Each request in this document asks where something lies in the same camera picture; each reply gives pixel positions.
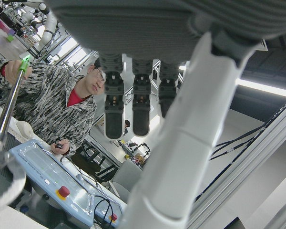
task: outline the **control panel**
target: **control panel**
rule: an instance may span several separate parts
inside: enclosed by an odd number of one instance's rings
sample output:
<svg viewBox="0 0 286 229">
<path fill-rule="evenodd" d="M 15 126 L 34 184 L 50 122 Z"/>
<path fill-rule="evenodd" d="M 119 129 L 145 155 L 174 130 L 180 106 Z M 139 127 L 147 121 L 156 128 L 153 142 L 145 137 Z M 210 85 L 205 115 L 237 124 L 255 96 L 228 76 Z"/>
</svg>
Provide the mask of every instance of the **control panel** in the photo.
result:
<svg viewBox="0 0 286 229">
<path fill-rule="evenodd" d="M 41 190 L 37 192 L 47 196 L 45 200 L 50 204 L 63 209 L 72 223 L 90 228 L 94 217 L 98 217 L 113 227 L 118 226 L 122 215 L 120 204 L 108 197 L 101 187 L 90 182 L 89 177 L 75 177 L 69 173 L 51 152 L 44 149 L 41 142 L 32 139 L 10 152 Z"/>
</svg>

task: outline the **ceiling light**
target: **ceiling light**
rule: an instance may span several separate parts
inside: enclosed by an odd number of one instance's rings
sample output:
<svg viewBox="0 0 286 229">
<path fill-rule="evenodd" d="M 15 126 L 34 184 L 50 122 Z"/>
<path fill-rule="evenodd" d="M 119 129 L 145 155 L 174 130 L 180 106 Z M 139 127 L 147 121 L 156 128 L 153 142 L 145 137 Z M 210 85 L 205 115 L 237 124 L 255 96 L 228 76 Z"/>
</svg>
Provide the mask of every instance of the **ceiling light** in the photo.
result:
<svg viewBox="0 0 286 229">
<path fill-rule="evenodd" d="M 185 70 L 185 65 L 180 65 L 180 66 L 179 66 L 179 69 L 182 70 L 182 71 L 184 71 L 184 70 Z"/>
<path fill-rule="evenodd" d="M 247 80 L 242 80 L 242 79 L 237 79 L 235 81 L 235 83 L 237 85 L 242 85 L 242 86 L 245 86 L 245 87 L 250 87 L 250 88 L 253 88 L 253 89 L 260 90 L 260 91 L 269 92 L 269 93 L 273 93 L 273 94 L 278 94 L 278 95 L 286 97 L 286 90 L 285 89 L 272 87 L 272 86 L 268 86 L 268 85 L 264 85 L 264 84 L 260 84 L 260 83 L 254 83 L 254 82 L 247 81 Z"/>
</svg>

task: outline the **cable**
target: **cable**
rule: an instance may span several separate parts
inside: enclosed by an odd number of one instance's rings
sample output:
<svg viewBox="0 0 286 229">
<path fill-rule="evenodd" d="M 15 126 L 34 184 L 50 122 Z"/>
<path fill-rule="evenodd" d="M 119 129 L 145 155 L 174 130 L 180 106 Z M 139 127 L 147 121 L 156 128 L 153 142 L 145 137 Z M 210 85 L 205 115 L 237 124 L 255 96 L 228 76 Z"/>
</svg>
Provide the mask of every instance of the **cable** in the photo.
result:
<svg viewBox="0 0 286 229">
<path fill-rule="evenodd" d="M 238 137 L 238 138 L 236 138 L 234 140 L 230 140 L 230 141 L 227 141 L 227 142 L 220 143 L 220 144 L 216 145 L 215 147 L 222 146 L 222 145 L 227 144 L 227 143 L 232 143 L 232 142 L 238 141 L 238 140 L 240 140 L 240 139 L 242 139 L 244 137 L 249 136 L 250 134 L 253 134 L 254 132 L 256 132 L 257 130 L 259 130 L 260 128 L 262 128 L 264 126 L 265 126 L 265 123 L 262 124 L 261 126 L 255 128 L 255 129 L 253 129 L 253 130 L 248 131 L 247 133 L 241 135 L 240 137 Z"/>
<path fill-rule="evenodd" d="M 106 215 L 107 215 L 107 213 L 108 213 L 109 208 L 111 209 L 111 215 L 113 215 L 113 209 L 112 209 L 112 206 L 111 206 L 111 203 L 110 203 L 110 200 L 109 200 L 109 199 L 106 199 L 106 198 L 104 198 L 104 197 L 102 197 L 102 196 L 99 196 L 99 195 L 95 195 L 95 197 L 102 198 L 102 200 L 101 200 L 100 202 L 98 202 L 97 205 L 95 206 L 94 212 L 93 212 L 94 215 L 95 215 L 96 208 L 97 208 L 97 206 L 98 206 L 100 203 L 102 203 L 103 201 L 106 201 L 106 202 L 108 203 L 108 208 L 107 208 L 107 210 L 106 210 L 106 212 L 105 212 L 105 214 L 104 214 L 104 217 L 103 217 L 103 219 L 102 219 L 102 222 L 97 222 L 97 220 L 96 220 L 95 217 L 94 217 L 94 220 L 96 221 L 96 223 L 103 228 L 103 227 L 105 226 L 105 225 L 104 225 L 105 222 L 106 222 L 105 219 L 106 219 Z M 110 223 L 109 223 L 109 225 L 108 225 L 108 227 L 107 227 L 106 229 L 108 229 L 108 228 L 111 226 L 111 224 L 112 224 L 112 218 L 111 218 Z"/>
<path fill-rule="evenodd" d="M 284 104 L 280 109 L 278 109 L 264 124 L 264 128 L 262 128 L 253 138 L 250 139 L 248 144 L 244 147 L 244 149 L 214 178 L 214 180 L 206 187 L 202 193 L 200 193 L 194 202 L 196 202 L 218 179 L 219 177 L 245 152 L 248 147 L 265 131 L 265 129 L 271 125 L 271 123 L 286 109 L 286 104 Z"/>
<path fill-rule="evenodd" d="M 13 3 L 11 4 L 11 7 L 13 8 L 13 13 L 14 13 L 14 16 L 13 16 L 13 18 L 11 20 L 14 20 L 14 18 L 16 17 L 16 14 L 15 14 L 15 8 L 13 6 Z"/>
<path fill-rule="evenodd" d="M 243 146 L 244 144 L 250 142 L 252 139 L 253 139 L 253 138 L 250 138 L 249 140 L 247 140 L 247 141 L 245 141 L 245 142 L 243 142 L 243 143 L 241 143 L 241 144 L 239 144 L 239 145 L 237 145 L 237 146 L 234 146 L 233 148 L 231 148 L 231 149 L 225 151 L 224 153 L 222 153 L 222 154 L 220 154 L 220 155 L 217 155 L 217 156 L 215 156 L 215 157 L 212 157 L 212 158 L 210 159 L 210 161 L 213 160 L 213 159 L 216 159 L 216 158 L 218 158 L 218 157 L 220 157 L 220 156 L 222 156 L 222 155 L 228 154 L 228 153 L 230 153 L 230 152 L 232 152 L 232 151 L 238 149 L 239 147 Z"/>
</svg>

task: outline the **person in background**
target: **person in background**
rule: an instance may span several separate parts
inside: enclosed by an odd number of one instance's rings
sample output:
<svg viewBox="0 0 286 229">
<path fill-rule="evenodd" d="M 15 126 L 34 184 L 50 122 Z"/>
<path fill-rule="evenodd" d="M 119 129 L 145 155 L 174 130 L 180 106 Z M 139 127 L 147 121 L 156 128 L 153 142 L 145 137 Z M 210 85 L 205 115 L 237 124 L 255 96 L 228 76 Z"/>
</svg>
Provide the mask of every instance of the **person in background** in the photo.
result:
<svg viewBox="0 0 286 229">
<path fill-rule="evenodd" d="M 4 91 L 0 106 L 6 103 L 20 64 L 19 60 L 0 59 L 0 89 Z M 94 121 L 93 97 L 104 92 L 105 74 L 99 60 L 89 66 L 85 76 L 61 66 L 36 63 L 24 78 L 13 116 L 28 122 L 55 154 L 72 156 Z"/>
<path fill-rule="evenodd" d="M 130 127 L 130 122 L 128 120 L 125 120 L 125 130 L 124 130 L 124 135 L 123 136 L 125 136 L 125 134 L 128 133 L 128 130 L 127 130 L 128 127 Z"/>
</svg>

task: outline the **eyeglasses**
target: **eyeglasses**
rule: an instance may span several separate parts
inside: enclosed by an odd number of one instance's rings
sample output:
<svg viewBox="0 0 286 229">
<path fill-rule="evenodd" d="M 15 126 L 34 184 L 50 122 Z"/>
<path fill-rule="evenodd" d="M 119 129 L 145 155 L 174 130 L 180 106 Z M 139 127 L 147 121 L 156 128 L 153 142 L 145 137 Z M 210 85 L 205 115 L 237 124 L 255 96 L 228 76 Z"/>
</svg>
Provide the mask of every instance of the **eyeglasses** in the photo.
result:
<svg viewBox="0 0 286 229">
<path fill-rule="evenodd" d="M 104 73 L 103 71 L 101 71 L 99 68 L 95 68 L 99 71 L 99 74 L 97 74 L 97 79 L 99 81 L 104 81 L 104 77 L 106 77 L 106 73 Z"/>
</svg>

